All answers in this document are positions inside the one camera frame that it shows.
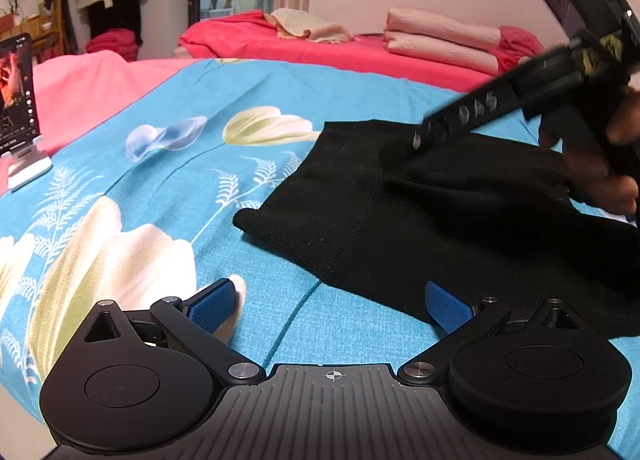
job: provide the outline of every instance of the phone stand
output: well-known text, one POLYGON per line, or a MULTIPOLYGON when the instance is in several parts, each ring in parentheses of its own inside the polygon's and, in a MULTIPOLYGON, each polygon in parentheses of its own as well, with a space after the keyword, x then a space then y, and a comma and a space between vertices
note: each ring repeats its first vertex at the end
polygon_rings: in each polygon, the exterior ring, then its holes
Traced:
POLYGON ((8 186, 10 191, 17 191, 22 186, 44 175, 53 167, 49 155, 37 148, 37 144, 42 141, 42 136, 37 136, 31 143, 17 151, 7 151, 0 157, 2 159, 12 159, 9 166, 8 186))

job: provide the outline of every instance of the smartphone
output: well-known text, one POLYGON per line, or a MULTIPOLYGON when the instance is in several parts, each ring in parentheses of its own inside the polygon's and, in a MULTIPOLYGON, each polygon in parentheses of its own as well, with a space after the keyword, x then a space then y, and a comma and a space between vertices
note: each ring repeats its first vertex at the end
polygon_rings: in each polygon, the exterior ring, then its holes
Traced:
POLYGON ((29 34, 0 41, 0 94, 0 154, 3 154, 18 151, 40 136, 29 34))

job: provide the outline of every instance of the stack of folded blankets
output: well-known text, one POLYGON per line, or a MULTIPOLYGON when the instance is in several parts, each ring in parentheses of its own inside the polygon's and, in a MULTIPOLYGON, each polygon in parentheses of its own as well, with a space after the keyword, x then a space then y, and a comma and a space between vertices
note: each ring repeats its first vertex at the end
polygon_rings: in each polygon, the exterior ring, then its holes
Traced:
POLYGON ((104 34, 94 37, 85 47, 87 53, 111 50, 119 54, 125 61, 132 62, 138 58, 139 46, 136 35, 126 28, 112 28, 104 34))
POLYGON ((393 7, 386 17, 387 51, 499 75, 544 50, 532 33, 515 26, 463 24, 426 10, 393 7))

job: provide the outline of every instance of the ribbed black surface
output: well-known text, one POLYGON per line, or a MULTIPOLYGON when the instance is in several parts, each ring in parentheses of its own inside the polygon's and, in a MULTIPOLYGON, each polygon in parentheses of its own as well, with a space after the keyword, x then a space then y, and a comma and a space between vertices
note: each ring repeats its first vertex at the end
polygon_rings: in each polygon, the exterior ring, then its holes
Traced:
MULTIPOLYGON (((47 460, 111 459, 61 448, 47 460)), ((431 388, 399 384, 384 365, 280 366, 258 386, 229 389, 184 439, 136 460, 533 460, 484 442, 431 388), (331 374, 338 371, 341 376, 331 374)), ((556 460, 614 460, 605 447, 556 460)))

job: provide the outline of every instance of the blue gripper pad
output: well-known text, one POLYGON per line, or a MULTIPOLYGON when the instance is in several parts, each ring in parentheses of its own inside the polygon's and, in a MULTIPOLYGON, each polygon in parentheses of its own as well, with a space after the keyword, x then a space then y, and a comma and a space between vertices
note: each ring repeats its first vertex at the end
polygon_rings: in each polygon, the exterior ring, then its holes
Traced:
POLYGON ((424 288, 424 306, 447 334, 451 334, 474 316, 473 309, 468 304, 433 281, 428 282, 424 288))
POLYGON ((236 286, 223 278, 203 288, 182 303, 184 315, 199 327, 213 334, 236 309, 236 286))

